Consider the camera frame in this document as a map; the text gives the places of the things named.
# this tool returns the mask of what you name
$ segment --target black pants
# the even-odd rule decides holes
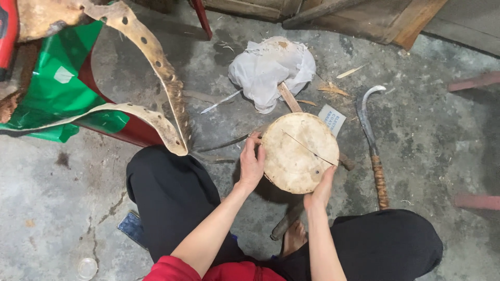
[[[216,186],[196,159],[177,156],[162,145],[139,151],[126,173],[128,195],[137,204],[155,263],[170,255],[221,203]],[[408,210],[338,217],[330,230],[349,281],[411,281],[430,272],[443,255],[431,223]],[[308,243],[284,258],[257,261],[246,256],[228,233],[212,265],[242,261],[271,268],[288,281],[311,280]]]

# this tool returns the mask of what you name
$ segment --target concrete floor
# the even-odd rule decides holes
[[[393,208],[412,210],[432,222],[444,242],[441,265],[419,280],[499,280],[500,226],[495,213],[452,206],[459,192],[499,195],[500,110],[498,87],[449,93],[447,82],[500,69],[488,55],[420,35],[410,55],[396,46],[316,30],[283,30],[280,24],[207,12],[214,36],[196,37],[196,14],[187,5],[166,16],[133,6],[138,18],[162,43],[187,90],[229,95],[235,87],[228,65],[247,41],[285,36],[305,43],[316,59],[317,73],[297,98],[329,104],[347,116],[340,149],[357,168],[339,168],[327,208],[330,217],[377,209],[368,144],[356,119],[355,96],[374,85],[388,91],[369,100],[371,122],[384,162]],[[233,47],[236,54],[226,43]],[[93,55],[101,91],[118,103],[154,107],[159,82],[137,47],[118,31],[104,27]],[[343,79],[340,73],[367,64]],[[351,94],[329,95],[316,89],[322,79]],[[261,115],[237,96],[207,114],[210,104],[189,99],[196,145],[223,143],[289,112],[283,102]],[[321,107],[301,104],[317,115]],[[76,264],[98,260],[97,281],[135,281],[152,265],[149,254],[116,229],[128,210],[136,210],[125,192],[125,167],[139,147],[81,129],[67,143],[30,137],[0,136],[0,280],[75,280]],[[237,158],[236,145],[216,151]],[[68,155],[68,166],[57,165]],[[233,163],[204,163],[221,196],[233,184]],[[280,252],[269,238],[294,196],[258,188],[243,205],[231,228],[241,248],[256,258]]]

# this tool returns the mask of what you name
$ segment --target hand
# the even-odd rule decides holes
[[[237,184],[253,191],[262,176],[264,175],[264,159],[266,151],[262,146],[262,140],[259,139],[260,132],[253,132],[246,139],[245,147],[239,155],[241,164],[241,173]],[[255,147],[258,147],[257,158],[255,155]]]
[[[304,208],[306,210],[313,206],[321,206],[323,208],[327,207],[330,194],[332,193],[332,182],[334,180],[336,170],[336,165],[332,165],[326,169],[321,177],[321,181],[317,184],[316,189],[313,192],[304,195]]]

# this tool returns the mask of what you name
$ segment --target green plastic sheet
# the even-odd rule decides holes
[[[35,129],[106,103],[77,78],[102,26],[95,21],[66,28],[43,40],[27,94],[0,129]],[[94,112],[78,120],[108,134],[119,132],[128,121],[125,113],[114,110]],[[28,136],[64,143],[78,131],[77,125],[64,124]]]

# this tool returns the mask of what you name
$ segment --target wrapped handle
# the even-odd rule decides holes
[[[389,209],[389,197],[386,190],[386,179],[384,178],[384,168],[378,155],[371,157],[371,167],[375,177],[375,188],[378,197],[378,208],[380,210]]]

